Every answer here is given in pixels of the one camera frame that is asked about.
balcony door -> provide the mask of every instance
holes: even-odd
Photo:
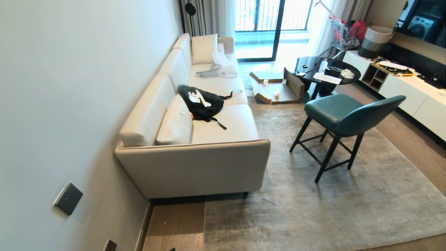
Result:
[[[285,0],[235,0],[238,62],[275,61]]]

storage basket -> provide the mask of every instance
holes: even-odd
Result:
[[[368,59],[378,57],[386,43],[393,36],[393,30],[385,27],[367,27],[364,41],[359,48],[358,55]]]

white sofa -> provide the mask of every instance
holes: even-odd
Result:
[[[219,38],[237,71],[232,38]],[[259,138],[241,78],[195,77],[211,64],[193,65],[190,37],[183,34],[130,113],[120,131],[115,154],[144,196],[185,197],[261,188],[269,157],[270,142]],[[216,122],[193,121],[190,143],[157,145],[164,114],[176,95],[177,86],[188,84],[221,96],[232,89],[231,99],[215,116]]]

tv screen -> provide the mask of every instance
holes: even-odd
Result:
[[[445,0],[407,0],[395,31],[446,48]]]

water bottle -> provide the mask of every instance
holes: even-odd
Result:
[[[327,59],[324,59],[324,61],[322,61],[322,63],[321,63],[321,66],[319,66],[318,72],[324,74],[325,70],[327,69],[327,66],[328,66],[328,61],[327,61]]]

